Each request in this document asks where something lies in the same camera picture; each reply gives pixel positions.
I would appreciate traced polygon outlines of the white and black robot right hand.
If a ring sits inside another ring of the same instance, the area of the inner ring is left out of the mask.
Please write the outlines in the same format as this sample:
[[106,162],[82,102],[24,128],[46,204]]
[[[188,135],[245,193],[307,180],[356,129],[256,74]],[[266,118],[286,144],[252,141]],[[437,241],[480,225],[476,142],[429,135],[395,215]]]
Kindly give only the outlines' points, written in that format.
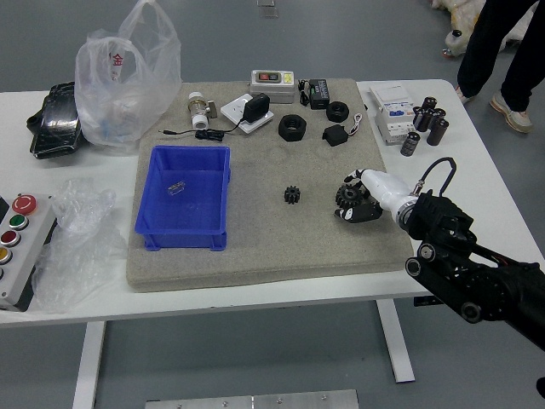
[[350,223],[376,220],[388,211],[406,229],[417,196],[397,176],[379,170],[354,170],[337,190],[335,215]]

